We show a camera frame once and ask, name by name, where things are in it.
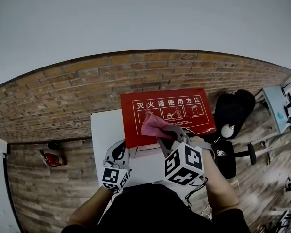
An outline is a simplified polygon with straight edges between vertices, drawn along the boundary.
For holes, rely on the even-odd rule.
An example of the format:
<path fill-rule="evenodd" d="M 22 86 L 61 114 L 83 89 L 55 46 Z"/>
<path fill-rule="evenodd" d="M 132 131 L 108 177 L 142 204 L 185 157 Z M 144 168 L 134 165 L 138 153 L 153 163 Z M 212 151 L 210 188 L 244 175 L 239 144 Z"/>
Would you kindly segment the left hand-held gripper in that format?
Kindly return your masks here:
<path fill-rule="evenodd" d="M 127 165 L 129 163 L 129 149 L 126 147 L 125 139 L 108 148 L 105 160 L 102 186 L 110 190 L 122 190 L 132 171 Z"/>

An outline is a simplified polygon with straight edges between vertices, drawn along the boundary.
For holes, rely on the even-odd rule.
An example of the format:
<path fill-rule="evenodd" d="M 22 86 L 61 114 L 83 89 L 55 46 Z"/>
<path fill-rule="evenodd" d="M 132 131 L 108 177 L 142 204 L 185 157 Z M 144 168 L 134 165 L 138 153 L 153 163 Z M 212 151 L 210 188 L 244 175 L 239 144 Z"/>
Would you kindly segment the white round ornament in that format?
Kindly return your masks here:
<path fill-rule="evenodd" d="M 235 125 L 225 124 L 221 128 L 221 136 L 223 138 L 230 138 L 234 134 Z"/>

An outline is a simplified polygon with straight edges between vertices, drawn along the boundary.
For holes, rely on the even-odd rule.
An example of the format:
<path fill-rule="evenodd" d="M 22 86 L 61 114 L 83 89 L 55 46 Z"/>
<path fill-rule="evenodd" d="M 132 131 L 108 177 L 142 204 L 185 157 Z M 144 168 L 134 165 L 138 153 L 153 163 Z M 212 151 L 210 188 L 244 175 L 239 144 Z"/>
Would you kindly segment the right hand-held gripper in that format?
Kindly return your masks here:
<path fill-rule="evenodd" d="M 157 141 L 165 157 L 164 180 L 188 186 L 204 175 L 203 150 L 215 157 L 211 144 L 191 141 L 180 126 L 166 126 L 163 132 L 171 139 L 158 137 Z"/>

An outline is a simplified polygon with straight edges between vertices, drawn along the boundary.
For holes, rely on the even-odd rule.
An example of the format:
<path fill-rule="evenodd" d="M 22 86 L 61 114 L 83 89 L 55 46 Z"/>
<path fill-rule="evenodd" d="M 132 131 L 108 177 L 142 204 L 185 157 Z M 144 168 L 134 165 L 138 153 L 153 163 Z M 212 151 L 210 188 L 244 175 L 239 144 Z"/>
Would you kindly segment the person's left forearm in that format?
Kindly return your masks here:
<path fill-rule="evenodd" d="M 96 226 L 114 194 L 113 190 L 100 187 L 97 192 L 69 218 L 67 226 L 80 225 L 86 229 Z"/>

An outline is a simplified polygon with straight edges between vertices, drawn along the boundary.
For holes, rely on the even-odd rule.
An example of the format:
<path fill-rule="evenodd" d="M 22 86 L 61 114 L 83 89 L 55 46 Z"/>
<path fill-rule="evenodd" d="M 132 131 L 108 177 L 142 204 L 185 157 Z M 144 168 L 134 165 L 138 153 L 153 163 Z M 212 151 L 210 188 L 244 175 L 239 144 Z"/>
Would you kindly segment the black office chair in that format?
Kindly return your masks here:
<path fill-rule="evenodd" d="M 235 125 L 232 137 L 222 137 L 215 145 L 212 145 L 215 153 L 217 150 L 222 150 L 227 154 L 227 156 L 215 157 L 215 163 L 226 179 L 236 176 L 236 158 L 249 156 L 251 164 L 256 163 L 256 154 L 251 143 L 247 145 L 248 150 L 236 153 L 231 142 L 252 113 L 255 102 L 253 94 L 242 89 L 235 94 L 223 93 L 217 99 L 214 113 L 216 132 L 207 136 L 206 141 L 212 144 L 214 140 L 221 136 L 221 128 L 225 124 Z"/>

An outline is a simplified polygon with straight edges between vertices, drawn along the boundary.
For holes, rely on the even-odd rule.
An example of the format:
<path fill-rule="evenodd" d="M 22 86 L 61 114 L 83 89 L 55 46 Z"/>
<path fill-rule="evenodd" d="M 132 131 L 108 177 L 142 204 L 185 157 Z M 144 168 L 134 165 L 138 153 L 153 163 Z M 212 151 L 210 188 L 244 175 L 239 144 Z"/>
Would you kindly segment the person's dark shirt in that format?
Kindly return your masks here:
<path fill-rule="evenodd" d="M 223 211 L 212 220 L 191 211 L 162 184 L 125 188 L 107 205 L 99 223 L 86 229 L 65 226 L 61 233 L 251 233 L 242 210 Z"/>

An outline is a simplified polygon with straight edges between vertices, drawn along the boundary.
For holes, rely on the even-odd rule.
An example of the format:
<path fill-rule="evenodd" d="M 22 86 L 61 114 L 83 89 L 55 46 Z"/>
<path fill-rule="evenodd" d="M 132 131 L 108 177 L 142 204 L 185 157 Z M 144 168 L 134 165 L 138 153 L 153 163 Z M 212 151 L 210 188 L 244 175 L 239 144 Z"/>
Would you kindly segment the light blue desk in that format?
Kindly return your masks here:
<path fill-rule="evenodd" d="M 266 102 L 266 107 L 269 109 L 271 117 L 275 122 L 275 132 L 271 134 L 271 136 L 283 134 L 291 125 L 291 123 L 288 123 L 288 118 L 284 111 L 284 96 L 281 91 L 282 85 L 263 88 L 262 91 L 256 95 L 257 99 L 262 98 L 262 101 Z M 277 117 L 278 112 L 284 116 L 283 119 Z"/>

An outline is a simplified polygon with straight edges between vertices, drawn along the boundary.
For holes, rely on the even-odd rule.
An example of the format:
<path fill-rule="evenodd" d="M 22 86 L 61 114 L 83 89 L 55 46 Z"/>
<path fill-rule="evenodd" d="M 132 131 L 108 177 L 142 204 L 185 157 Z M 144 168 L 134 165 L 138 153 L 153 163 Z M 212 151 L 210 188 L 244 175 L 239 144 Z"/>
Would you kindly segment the red fire extinguisher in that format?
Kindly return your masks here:
<path fill-rule="evenodd" d="M 49 167 L 58 167 L 58 166 L 66 166 L 67 161 L 65 158 L 62 158 L 58 155 L 40 150 L 40 154 L 43 158 L 44 163 Z"/>

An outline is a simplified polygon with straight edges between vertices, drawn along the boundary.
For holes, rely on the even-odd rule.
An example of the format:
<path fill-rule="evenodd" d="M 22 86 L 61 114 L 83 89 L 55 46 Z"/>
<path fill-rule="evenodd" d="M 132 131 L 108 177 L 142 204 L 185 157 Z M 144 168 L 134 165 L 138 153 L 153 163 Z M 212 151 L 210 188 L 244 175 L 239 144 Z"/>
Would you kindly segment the person's right forearm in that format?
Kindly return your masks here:
<path fill-rule="evenodd" d="M 209 150 L 202 150 L 204 175 L 208 178 L 206 191 L 212 217 L 223 211 L 239 209 L 238 196 L 228 180 L 221 174 Z"/>

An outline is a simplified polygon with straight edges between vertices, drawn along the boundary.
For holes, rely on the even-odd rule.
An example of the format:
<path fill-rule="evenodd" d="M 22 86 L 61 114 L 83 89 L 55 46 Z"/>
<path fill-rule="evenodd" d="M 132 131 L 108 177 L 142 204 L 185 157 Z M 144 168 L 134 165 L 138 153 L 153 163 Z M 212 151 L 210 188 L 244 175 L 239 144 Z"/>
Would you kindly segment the red fire extinguisher box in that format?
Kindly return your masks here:
<path fill-rule="evenodd" d="M 157 143 L 154 137 L 142 135 L 146 112 L 195 135 L 216 131 L 206 93 L 201 88 L 121 94 L 120 100 L 127 148 Z"/>

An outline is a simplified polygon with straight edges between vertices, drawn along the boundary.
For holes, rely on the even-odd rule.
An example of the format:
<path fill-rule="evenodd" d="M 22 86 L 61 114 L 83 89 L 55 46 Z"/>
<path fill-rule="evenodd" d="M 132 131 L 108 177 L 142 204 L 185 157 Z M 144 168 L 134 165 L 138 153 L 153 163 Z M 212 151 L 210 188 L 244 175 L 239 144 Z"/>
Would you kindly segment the pink cloth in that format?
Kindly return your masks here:
<path fill-rule="evenodd" d="M 172 136 L 164 132 L 164 128 L 171 125 L 172 124 L 154 115 L 152 112 L 149 111 L 148 108 L 146 108 L 145 119 L 141 126 L 141 134 L 144 136 L 155 137 L 156 139 L 172 139 Z"/>

